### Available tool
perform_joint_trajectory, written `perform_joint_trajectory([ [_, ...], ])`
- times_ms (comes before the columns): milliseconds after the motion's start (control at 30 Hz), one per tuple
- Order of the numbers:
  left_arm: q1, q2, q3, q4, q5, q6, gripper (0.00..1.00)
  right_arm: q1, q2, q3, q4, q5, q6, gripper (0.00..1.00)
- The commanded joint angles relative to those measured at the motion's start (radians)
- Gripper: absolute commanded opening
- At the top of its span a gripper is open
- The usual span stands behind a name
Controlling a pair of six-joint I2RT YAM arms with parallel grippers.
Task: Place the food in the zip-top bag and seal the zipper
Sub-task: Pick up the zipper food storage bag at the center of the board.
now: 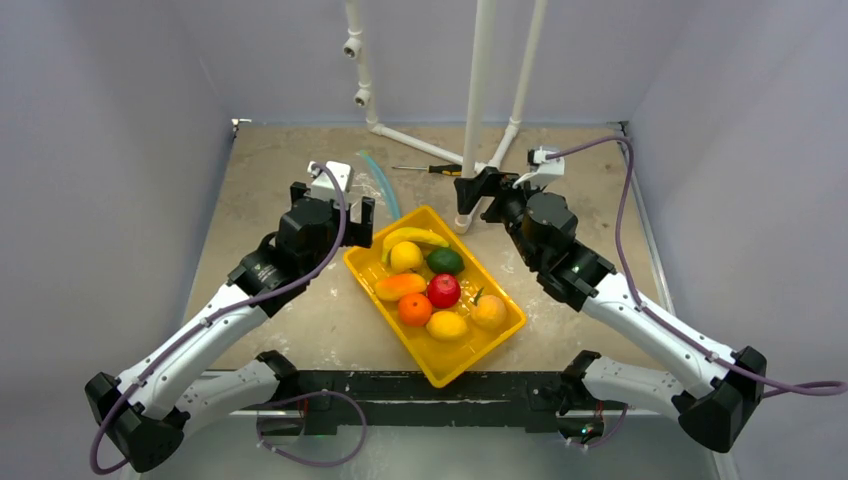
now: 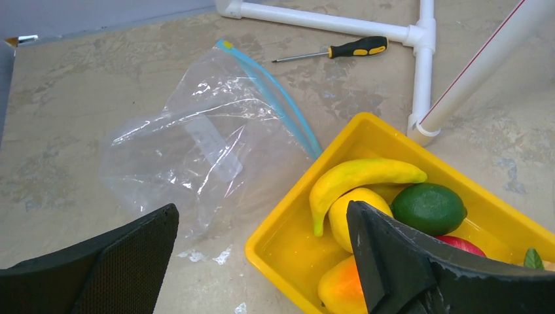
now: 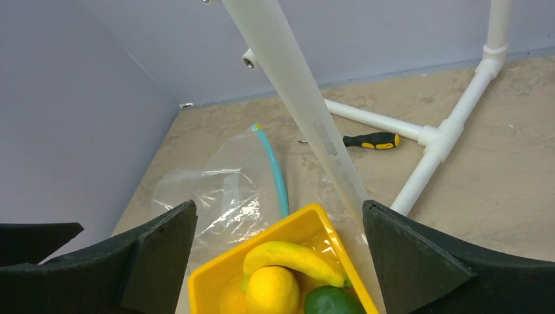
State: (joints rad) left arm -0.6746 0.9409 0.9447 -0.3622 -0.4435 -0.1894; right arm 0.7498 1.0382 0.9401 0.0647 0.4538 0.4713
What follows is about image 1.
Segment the yellow banana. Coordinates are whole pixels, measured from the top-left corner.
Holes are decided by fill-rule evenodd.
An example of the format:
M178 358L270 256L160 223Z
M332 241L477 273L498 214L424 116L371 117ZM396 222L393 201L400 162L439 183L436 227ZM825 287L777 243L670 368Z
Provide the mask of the yellow banana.
M441 235L429 230L417 227L402 227L390 232L382 243L381 260L383 263L389 261L391 250L401 242L409 241L413 243L423 243L429 246L444 247L450 246L450 243Z

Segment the clear zip top bag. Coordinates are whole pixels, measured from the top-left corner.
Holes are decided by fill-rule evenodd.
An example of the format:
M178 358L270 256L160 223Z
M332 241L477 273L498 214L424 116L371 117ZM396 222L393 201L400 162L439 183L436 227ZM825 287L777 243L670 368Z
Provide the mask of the clear zip top bag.
M372 175L381 191L382 198L393 220L399 220L402 217L397 196L389 182L388 177L380 167L380 165L365 151L360 150L357 154L362 157L371 170Z

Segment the green avocado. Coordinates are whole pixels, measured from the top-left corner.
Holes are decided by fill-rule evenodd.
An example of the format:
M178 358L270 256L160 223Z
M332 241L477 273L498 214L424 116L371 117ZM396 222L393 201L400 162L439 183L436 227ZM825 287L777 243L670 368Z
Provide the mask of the green avocado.
M447 247L433 250L426 257L428 268L437 275L448 274L456 276L465 269L464 260L459 253Z

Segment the orange fruit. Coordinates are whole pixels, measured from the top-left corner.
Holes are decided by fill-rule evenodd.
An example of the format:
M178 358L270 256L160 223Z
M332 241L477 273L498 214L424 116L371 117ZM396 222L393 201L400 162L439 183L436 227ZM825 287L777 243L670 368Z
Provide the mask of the orange fruit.
M411 327L423 327L430 320L433 306L423 293L411 293L403 296L397 303L400 321Z

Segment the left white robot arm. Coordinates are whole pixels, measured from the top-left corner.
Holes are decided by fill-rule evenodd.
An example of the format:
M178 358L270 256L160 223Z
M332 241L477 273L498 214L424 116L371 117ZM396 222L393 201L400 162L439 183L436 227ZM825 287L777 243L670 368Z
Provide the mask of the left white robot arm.
M108 475L130 465L150 471L171 457L185 438L245 407L308 406L320 397L350 398L313 388L277 351L258 354L239 370L203 380L202 374L231 345L304 293L342 246L368 248L375 201L361 200L353 222L345 193L295 182L292 205L278 228L245 255L207 305L153 353L117 376L98 373L85 395L98 423L89 466Z

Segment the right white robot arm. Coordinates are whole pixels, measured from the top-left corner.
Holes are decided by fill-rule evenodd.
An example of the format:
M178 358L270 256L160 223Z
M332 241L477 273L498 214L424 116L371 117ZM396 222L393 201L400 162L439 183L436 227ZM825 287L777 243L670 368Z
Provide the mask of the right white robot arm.
M701 446L727 453L763 397L754 380L767 361L752 347L735 351L632 290L624 274L576 237L565 198L518 186L512 173L485 168L454 187L461 213L491 198L481 218L503 225L529 271L553 300L614 329L660 364L652 370L580 352L562 372L560 410L613 401L674 420Z

